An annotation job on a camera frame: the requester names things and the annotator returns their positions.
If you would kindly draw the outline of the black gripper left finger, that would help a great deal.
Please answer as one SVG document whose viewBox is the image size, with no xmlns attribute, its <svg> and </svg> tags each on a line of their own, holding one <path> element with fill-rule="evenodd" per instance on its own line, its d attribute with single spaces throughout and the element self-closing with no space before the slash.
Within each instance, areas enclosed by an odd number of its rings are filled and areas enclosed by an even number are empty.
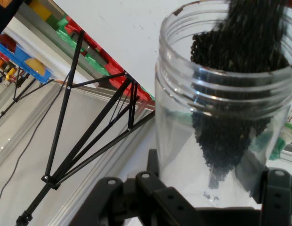
<svg viewBox="0 0 292 226">
<path fill-rule="evenodd" d="M 148 152 L 147 167 L 134 178 L 100 179 L 74 216 L 76 226 L 122 226 L 139 218 L 144 226 L 180 226 L 194 208 L 159 178 L 157 150 Z"/>
</svg>

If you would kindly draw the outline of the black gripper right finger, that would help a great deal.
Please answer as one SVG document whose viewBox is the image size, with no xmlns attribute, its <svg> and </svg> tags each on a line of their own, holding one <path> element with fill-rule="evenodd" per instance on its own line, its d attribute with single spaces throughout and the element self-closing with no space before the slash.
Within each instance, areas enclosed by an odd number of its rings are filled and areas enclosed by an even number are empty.
<svg viewBox="0 0 292 226">
<path fill-rule="evenodd" d="M 261 204 L 259 226 L 292 224 L 292 177 L 283 169 L 269 169 L 247 152 L 239 163 L 239 181 L 256 203 Z"/>
</svg>

